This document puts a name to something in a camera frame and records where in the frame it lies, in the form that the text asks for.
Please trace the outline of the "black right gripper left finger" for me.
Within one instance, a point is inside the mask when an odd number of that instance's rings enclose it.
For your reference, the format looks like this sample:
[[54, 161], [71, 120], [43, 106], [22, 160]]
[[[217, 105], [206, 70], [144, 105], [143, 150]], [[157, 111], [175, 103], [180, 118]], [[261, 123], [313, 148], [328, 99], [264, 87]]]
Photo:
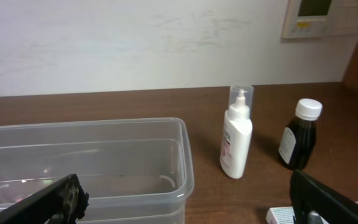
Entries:
[[89, 193], [70, 174], [0, 211], [0, 224], [76, 224], [88, 205]]

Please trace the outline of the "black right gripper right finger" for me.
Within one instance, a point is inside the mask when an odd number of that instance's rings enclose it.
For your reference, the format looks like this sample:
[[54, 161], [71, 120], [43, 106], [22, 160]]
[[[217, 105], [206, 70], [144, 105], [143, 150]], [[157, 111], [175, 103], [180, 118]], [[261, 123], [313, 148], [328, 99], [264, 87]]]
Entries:
[[358, 224], [357, 203], [300, 170], [291, 175], [290, 199], [296, 224]]

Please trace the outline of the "white green medicine box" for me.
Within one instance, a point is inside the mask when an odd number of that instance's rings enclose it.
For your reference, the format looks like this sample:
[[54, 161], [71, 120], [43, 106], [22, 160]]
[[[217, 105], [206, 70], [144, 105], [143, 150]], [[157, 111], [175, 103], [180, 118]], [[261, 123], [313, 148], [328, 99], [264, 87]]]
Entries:
[[[273, 207], [270, 208], [266, 215], [266, 222], [268, 224], [294, 224], [295, 214], [293, 207]], [[322, 219], [324, 224], [329, 224], [325, 219]]]

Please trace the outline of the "dark brown syrup bottle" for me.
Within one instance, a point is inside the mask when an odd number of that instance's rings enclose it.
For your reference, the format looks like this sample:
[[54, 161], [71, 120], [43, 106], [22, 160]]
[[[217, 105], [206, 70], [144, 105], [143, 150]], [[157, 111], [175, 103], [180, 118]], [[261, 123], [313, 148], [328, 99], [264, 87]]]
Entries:
[[278, 148], [280, 162], [290, 170], [306, 167], [316, 142], [316, 122], [323, 105], [313, 99], [302, 98], [295, 108], [295, 116], [284, 128]]

